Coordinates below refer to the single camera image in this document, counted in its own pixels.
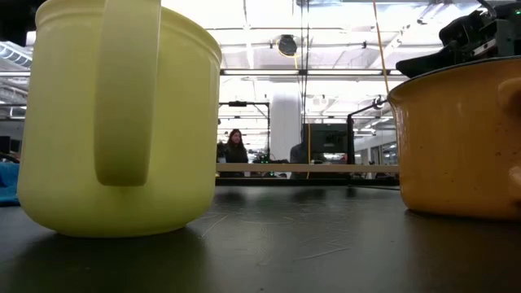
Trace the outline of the blue cloth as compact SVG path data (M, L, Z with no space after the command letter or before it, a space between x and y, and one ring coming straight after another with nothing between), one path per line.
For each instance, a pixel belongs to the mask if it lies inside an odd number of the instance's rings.
M0 163L0 206L19 206L17 185L20 165Z

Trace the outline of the black table frame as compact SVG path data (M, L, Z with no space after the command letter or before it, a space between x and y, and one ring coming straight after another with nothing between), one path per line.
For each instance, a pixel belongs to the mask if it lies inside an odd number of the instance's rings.
M399 186L398 179L284 179L284 178L217 178L217 186Z

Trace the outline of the ceiling air duct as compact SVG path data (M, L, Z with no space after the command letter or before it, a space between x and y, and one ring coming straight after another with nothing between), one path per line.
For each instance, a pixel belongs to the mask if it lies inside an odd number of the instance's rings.
M7 62L20 68L30 68L33 62L33 52L13 42L0 42L1 62Z

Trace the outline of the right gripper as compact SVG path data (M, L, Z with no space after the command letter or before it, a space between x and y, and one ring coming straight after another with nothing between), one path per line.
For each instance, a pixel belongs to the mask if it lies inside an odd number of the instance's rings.
M461 61L521 55L521 2L480 4L485 11L476 10L461 18L457 51L444 47L431 55L401 60L396 70L414 78Z

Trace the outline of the ceiling light strip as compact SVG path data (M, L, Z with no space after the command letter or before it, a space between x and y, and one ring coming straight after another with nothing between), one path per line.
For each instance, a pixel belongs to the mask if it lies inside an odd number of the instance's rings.
M383 69L221 69L222 76L404 76Z

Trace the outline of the wooden shelf with black legs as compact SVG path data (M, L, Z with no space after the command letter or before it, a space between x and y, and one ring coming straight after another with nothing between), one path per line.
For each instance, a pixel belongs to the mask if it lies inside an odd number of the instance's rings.
M344 155L343 160L311 160L308 164L291 164L290 161L272 160L268 156L253 164L229 164L221 162L217 164L219 173L398 173L399 167L384 164L357 164L355 160L354 139L356 136L366 135L372 136L374 133L368 128L355 129L355 120L390 120L390 116L365 116L363 112L370 110L371 107L363 107L344 117L345 124L348 127L348 152L340 153Z

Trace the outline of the black monitor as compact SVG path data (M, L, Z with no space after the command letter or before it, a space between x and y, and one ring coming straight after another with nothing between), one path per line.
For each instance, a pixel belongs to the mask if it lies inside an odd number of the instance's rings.
M304 124L303 139L312 154L339 154L348 152L346 124Z

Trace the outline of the person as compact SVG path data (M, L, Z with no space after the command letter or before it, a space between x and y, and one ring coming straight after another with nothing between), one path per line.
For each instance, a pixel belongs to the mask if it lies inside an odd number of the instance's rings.
M243 145L242 133L233 129L225 145L225 161L229 164L247 164L247 150Z
M291 164L308 164L311 161L308 153L308 147L305 143L301 142L294 145L290 150L290 163Z

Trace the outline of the pale yellow mug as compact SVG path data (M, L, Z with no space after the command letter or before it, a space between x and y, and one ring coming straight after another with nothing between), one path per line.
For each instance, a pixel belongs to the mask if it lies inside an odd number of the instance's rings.
M18 196L60 234L177 230L212 202L221 48L161 0L46 0Z

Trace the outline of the orange speckled mug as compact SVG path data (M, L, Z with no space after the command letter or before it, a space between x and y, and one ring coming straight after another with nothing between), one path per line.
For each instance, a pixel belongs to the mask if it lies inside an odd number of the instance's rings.
M387 100L407 208L521 221L521 57L415 77Z

